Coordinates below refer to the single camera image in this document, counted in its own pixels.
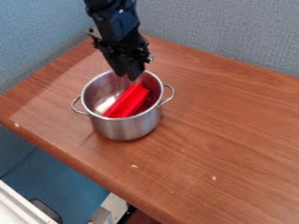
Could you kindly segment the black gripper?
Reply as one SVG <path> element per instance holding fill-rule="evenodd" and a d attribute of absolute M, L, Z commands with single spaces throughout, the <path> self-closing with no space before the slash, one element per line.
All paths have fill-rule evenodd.
<path fill-rule="evenodd" d="M 87 14 L 95 22 L 98 40 L 105 57 L 119 77 L 135 81 L 154 60 L 149 41 L 139 32 L 141 20 L 134 5 L 89 5 Z"/>

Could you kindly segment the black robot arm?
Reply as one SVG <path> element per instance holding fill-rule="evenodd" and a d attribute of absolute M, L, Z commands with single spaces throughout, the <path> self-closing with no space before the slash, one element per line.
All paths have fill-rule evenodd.
<path fill-rule="evenodd" d="M 83 0 L 86 11 L 95 22 L 89 29 L 98 48 L 119 77 L 135 81 L 154 60 L 149 41 L 139 32 L 141 20 L 137 0 Z"/>

